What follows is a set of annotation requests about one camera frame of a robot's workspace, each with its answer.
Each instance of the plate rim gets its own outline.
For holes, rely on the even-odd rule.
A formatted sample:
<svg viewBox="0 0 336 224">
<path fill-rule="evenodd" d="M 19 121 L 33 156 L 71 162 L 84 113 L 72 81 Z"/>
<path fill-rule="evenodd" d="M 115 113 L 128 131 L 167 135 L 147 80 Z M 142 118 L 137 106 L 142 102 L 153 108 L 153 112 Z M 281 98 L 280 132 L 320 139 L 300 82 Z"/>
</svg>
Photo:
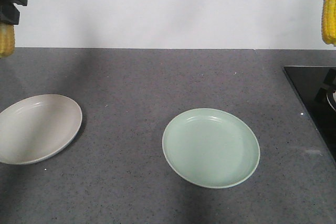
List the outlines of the plate rim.
<svg viewBox="0 0 336 224">
<path fill-rule="evenodd" d="M 29 160 L 29 161 L 24 161 L 24 162 L 8 162 L 5 158 L 0 156 L 0 163 L 4 163 L 4 164 L 8 164 L 8 165 L 29 165 L 29 164 L 34 164 L 34 163 L 44 161 L 44 160 L 46 160 L 48 158 L 51 158 L 51 157 L 55 156 L 56 154 L 60 153 L 62 150 L 64 150 L 72 142 L 72 140 L 74 140 L 77 133 L 79 132 L 79 129 L 81 128 L 81 125 L 82 125 L 82 122 L 83 122 L 82 109 L 75 100 L 73 100 L 70 97 L 66 97 L 65 95 L 62 95 L 62 94 L 39 94 L 39 95 L 34 95 L 32 97 L 27 97 L 25 99 L 22 99 L 20 101 L 15 102 L 12 105 L 10 105 L 9 107 L 5 108 L 3 111 L 0 112 L 0 115 L 2 113 L 4 113 L 5 111 L 9 110 L 10 108 L 12 108 L 14 106 L 17 106 L 18 104 L 20 104 L 22 102 L 25 102 L 25 101 L 30 100 L 30 99 L 39 98 L 39 97 L 62 97 L 62 98 L 65 98 L 66 100 L 68 100 L 69 102 L 73 103 L 77 107 L 77 112 L 79 112 L 80 120 L 79 120 L 78 126 L 76 126 L 76 130 L 75 130 L 74 134 L 69 138 L 69 140 L 64 145 L 62 145 L 61 147 L 57 148 L 52 153 L 49 153 L 49 154 L 47 154 L 43 157 L 39 157 L 39 158 L 36 158 L 34 160 Z"/>
<path fill-rule="evenodd" d="M 244 127 L 248 128 L 248 130 L 250 131 L 250 133 L 252 134 L 256 144 L 257 144 L 257 147 L 258 147 L 258 156 L 257 156 L 257 160 L 256 160 L 256 164 L 254 166 L 254 168 L 251 170 L 251 172 L 245 176 L 243 179 L 235 182 L 235 183 L 232 183 L 232 184 L 229 184 L 229 185 L 225 185 L 225 186 L 207 186 L 207 185 L 202 185 L 202 184 L 198 184 L 198 183 L 195 183 L 193 181 L 191 181 L 190 179 L 186 178 L 184 175 L 182 175 L 180 172 L 178 172 L 174 166 L 171 164 L 170 160 L 168 159 L 167 157 L 167 154 L 166 154 L 166 151 L 165 151 L 165 147 L 164 147 L 164 139 L 165 139 L 165 136 L 167 134 L 167 129 L 169 128 L 169 126 L 172 124 L 173 121 L 175 121 L 178 117 L 182 116 L 183 114 L 186 114 L 186 113 L 190 113 L 192 111 L 199 111 L 199 110 L 209 110 L 209 111 L 217 111 L 217 112 L 220 112 L 220 113 L 224 113 L 226 115 L 229 115 L 235 119 L 237 119 Z M 191 110 L 187 110 L 187 111 L 184 111 L 180 114 L 178 114 L 177 116 L 175 116 L 173 119 L 171 119 L 169 121 L 169 123 L 167 124 L 166 128 L 164 129 L 164 132 L 163 132 L 163 135 L 162 135 L 162 150 L 163 150 L 163 154 L 164 154 L 164 157 L 166 159 L 166 161 L 168 162 L 169 166 L 180 176 L 182 177 L 184 180 L 196 185 L 196 186 L 201 186 L 201 187 L 204 187 L 204 188 L 210 188 L 210 189 L 223 189 L 223 188 L 229 188 L 229 187 L 233 187 L 233 186 L 236 186 L 236 185 L 239 185 L 241 184 L 242 182 L 246 181 L 249 177 L 252 176 L 252 174 L 256 171 L 258 165 L 259 165 L 259 161 L 260 161 L 260 146 L 259 146 L 259 142 L 258 142 L 258 139 L 257 137 L 255 136 L 254 132 L 252 131 L 252 129 L 244 122 L 242 121 L 241 119 L 239 119 L 238 117 L 236 117 L 235 115 L 232 115 L 226 111 L 223 111 L 223 110 L 218 110 L 218 109 L 212 109 L 212 108 L 196 108 L 196 109 L 191 109 Z"/>
</svg>

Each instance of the white wall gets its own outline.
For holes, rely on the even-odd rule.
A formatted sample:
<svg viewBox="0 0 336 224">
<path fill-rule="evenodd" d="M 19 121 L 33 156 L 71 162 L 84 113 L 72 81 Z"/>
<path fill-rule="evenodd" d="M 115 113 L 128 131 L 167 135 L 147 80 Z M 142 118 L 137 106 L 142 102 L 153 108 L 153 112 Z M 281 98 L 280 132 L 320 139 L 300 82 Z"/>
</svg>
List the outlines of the white wall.
<svg viewBox="0 0 336 224">
<path fill-rule="evenodd" d="M 17 47 L 333 49 L 323 0 L 28 0 Z"/>
</svg>

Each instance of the corn cob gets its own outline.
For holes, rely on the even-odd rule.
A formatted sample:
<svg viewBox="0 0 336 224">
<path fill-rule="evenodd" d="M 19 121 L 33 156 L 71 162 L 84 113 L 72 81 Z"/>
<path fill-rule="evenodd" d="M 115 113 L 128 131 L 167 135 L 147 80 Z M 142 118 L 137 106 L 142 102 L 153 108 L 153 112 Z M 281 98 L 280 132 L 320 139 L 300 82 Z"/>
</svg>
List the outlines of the corn cob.
<svg viewBox="0 0 336 224">
<path fill-rule="evenodd" d="M 14 26 L 0 22 L 0 58 L 14 52 Z"/>
<path fill-rule="evenodd" d="M 336 46 L 336 0 L 324 0 L 322 14 L 322 39 Z"/>
</svg>

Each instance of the speckled countertop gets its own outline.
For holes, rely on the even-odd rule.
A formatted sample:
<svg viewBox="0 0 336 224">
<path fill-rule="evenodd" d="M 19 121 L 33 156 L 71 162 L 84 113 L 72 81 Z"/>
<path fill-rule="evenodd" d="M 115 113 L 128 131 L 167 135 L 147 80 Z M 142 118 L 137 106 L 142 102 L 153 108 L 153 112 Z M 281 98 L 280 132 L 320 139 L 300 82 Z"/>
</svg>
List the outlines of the speckled countertop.
<svg viewBox="0 0 336 224">
<path fill-rule="evenodd" d="M 84 120 L 53 158 L 0 164 L 0 223 L 335 223 L 336 166 L 285 65 L 336 66 L 336 52 L 16 49 L 0 60 L 0 110 L 57 93 Z M 256 134 L 260 163 L 242 184 L 201 188 L 166 162 L 165 126 L 200 107 Z"/>
</svg>

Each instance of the glass stovetop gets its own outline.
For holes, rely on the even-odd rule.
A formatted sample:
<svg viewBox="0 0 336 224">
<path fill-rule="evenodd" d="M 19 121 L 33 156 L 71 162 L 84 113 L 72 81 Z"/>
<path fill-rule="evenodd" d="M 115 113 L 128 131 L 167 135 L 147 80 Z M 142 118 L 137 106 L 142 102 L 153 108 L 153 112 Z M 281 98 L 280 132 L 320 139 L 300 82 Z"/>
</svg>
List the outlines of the glass stovetop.
<svg viewBox="0 0 336 224">
<path fill-rule="evenodd" d="M 284 69 L 336 160 L 336 111 L 326 94 L 330 87 L 336 89 L 336 67 L 287 66 Z"/>
</svg>

